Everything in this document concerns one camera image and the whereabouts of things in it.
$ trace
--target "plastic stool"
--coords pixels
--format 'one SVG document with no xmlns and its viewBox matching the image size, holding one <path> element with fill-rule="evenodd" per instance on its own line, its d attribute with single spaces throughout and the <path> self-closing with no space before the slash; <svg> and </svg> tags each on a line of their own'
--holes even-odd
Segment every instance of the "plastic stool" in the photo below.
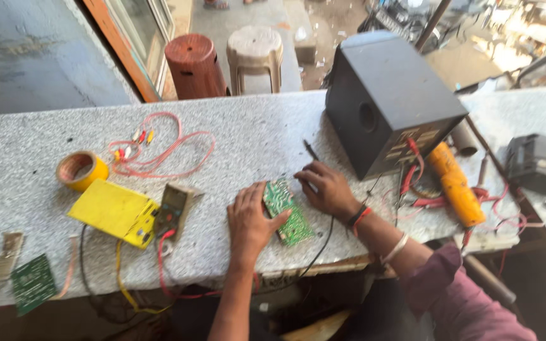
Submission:
<svg viewBox="0 0 546 341">
<path fill-rule="evenodd" d="M 233 32 L 227 42 L 227 59 L 233 96 L 246 89 L 245 75 L 269 74 L 271 92 L 282 87 L 282 37 L 267 26 L 245 26 Z"/>
<path fill-rule="evenodd" d="M 180 36 L 167 43 L 165 54 L 178 99 L 229 95 L 214 43 L 208 37 L 196 33 Z"/>
</svg>

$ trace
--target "workbench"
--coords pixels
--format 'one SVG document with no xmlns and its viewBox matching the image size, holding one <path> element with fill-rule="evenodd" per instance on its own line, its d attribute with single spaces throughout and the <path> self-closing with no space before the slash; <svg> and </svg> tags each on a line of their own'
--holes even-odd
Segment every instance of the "workbench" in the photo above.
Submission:
<svg viewBox="0 0 546 341">
<path fill-rule="evenodd" d="M 462 98 L 478 131 L 497 159 L 507 161 L 507 145 L 514 137 L 546 136 L 546 87 L 470 95 Z M 522 189 L 546 227 L 546 196 Z"/>
<path fill-rule="evenodd" d="M 219 280 L 224 276 L 229 260 L 226 206 L 233 202 L 241 188 L 259 180 L 291 178 L 293 173 L 311 162 L 303 139 L 312 144 L 322 161 L 347 176 L 358 200 L 367 197 L 367 190 L 375 180 L 359 182 L 356 179 L 336 133 L 323 113 L 325 95 L 325 91 L 313 91 L 0 115 L 0 252 L 2 232 L 23 232 L 24 244 L 17 266 L 45 253 L 57 288 L 62 288 L 70 259 L 69 236 L 79 234 L 82 223 L 66 216 L 80 194 L 57 182 L 55 169 L 58 162 L 67 154 L 88 150 L 111 163 L 112 156 L 107 152 L 111 141 L 128 140 L 147 114 L 170 111 L 182 120 L 184 134 L 211 131 L 216 136 L 216 146 L 201 169 L 175 180 L 206 194 L 189 214 L 185 231 L 175 244 L 172 256 L 164 260 L 167 283 Z M 502 102 L 502 95 L 495 97 L 499 103 Z M 463 101 L 467 107 L 483 107 L 488 99 L 467 97 Z M 487 108 L 490 111 L 506 110 L 501 105 L 498 109 L 490 105 Z M 154 126 L 156 136 L 153 144 L 145 149 L 145 157 L 158 155 L 175 138 L 176 127 L 172 120 L 156 120 Z M 208 148 L 207 137 L 192 140 L 174 152 L 158 173 L 190 169 Z M 458 159 L 472 185 L 477 182 L 483 155 L 480 150 L 474 157 Z M 392 221 L 390 211 L 396 196 L 397 180 L 397 174 L 383 176 L 368 200 L 368 205 L 389 221 Z M 111 173 L 109 181 L 160 202 L 164 185 L 169 180 Z M 315 237 L 288 248 L 274 236 L 258 258 L 256 271 L 259 273 L 306 267 L 327 237 L 330 217 L 308 205 L 298 182 L 292 181 L 291 184 L 315 230 Z M 491 165 L 485 187 L 491 195 L 499 195 L 504 187 Z M 385 210 L 381 197 L 388 190 L 392 191 L 387 197 Z M 482 208 L 490 217 L 491 203 Z M 517 206 L 507 198 L 500 203 L 499 211 L 505 216 L 514 215 Z M 411 212 L 414 212 L 412 207 L 400 209 L 400 215 Z M 498 220 L 490 218 L 488 223 L 495 226 Z M 451 209 L 424 210 L 411 219 L 399 220 L 398 228 L 420 242 L 452 236 L 462 230 Z M 516 229 L 509 233 L 515 235 Z M 116 242 L 114 237 L 99 230 L 87 230 L 84 245 L 86 273 L 90 286 L 98 294 L 118 290 L 115 281 Z M 336 222 L 330 243 L 316 264 L 329 264 L 366 252 L 356 237 Z M 124 244 L 121 258 L 121 275 L 128 289 L 159 287 L 155 243 L 145 251 Z M 76 264 L 65 298 L 86 294 Z M 11 283 L 0 282 L 0 305 L 13 302 Z"/>
</svg>

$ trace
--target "hand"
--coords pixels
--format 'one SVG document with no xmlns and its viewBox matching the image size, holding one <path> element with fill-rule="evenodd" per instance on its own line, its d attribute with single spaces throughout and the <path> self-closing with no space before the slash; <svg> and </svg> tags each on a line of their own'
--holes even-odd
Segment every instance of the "hand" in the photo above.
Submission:
<svg viewBox="0 0 546 341">
<path fill-rule="evenodd" d="M 294 174 L 294 177 L 303 185 L 303 192 L 311 205 L 319 211 L 331 214 L 345 224 L 359 212 L 361 203 L 353 196 L 341 172 L 320 161 L 313 161 Z"/>
<path fill-rule="evenodd" d="M 263 193 L 266 182 L 255 182 L 240 190 L 235 203 L 227 206 L 231 231 L 231 260 L 250 264 L 269 242 L 271 235 L 283 225 L 292 210 L 284 211 L 273 219 L 263 215 Z"/>
</svg>

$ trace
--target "green circuit board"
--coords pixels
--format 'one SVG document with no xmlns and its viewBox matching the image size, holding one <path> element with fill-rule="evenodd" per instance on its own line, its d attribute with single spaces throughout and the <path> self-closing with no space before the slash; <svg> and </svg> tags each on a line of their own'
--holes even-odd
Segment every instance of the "green circuit board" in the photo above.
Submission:
<svg viewBox="0 0 546 341">
<path fill-rule="evenodd" d="M 18 316 L 37 308 L 57 293 L 46 254 L 15 269 L 11 273 L 11 283 Z"/>
<path fill-rule="evenodd" d="M 286 179 L 267 182 L 263 195 L 264 205 L 271 217 L 275 217 L 287 209 L 292 209 L 288 221 L 277 230 L 282 243 L 287 246 L 297 244 L 314 235 L 313 229 L 303 215 L 303 210 L 293 197 Z"/>
</svg>

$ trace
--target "shirt sleeve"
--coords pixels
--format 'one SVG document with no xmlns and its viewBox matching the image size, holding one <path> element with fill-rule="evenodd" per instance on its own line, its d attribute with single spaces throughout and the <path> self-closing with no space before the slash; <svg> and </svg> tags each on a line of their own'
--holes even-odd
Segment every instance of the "shirt sleeve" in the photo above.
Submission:
<svg viewBox="0 0 546 341">
<path fill-rule="evenodd" d="M 453 340 L 536 340 L 509 310 L 493 301 L 462 267 L 459 249 L 446 244 L 400 279 L 408 306 L 419 318 L 429 311 Z"/>
</svg>

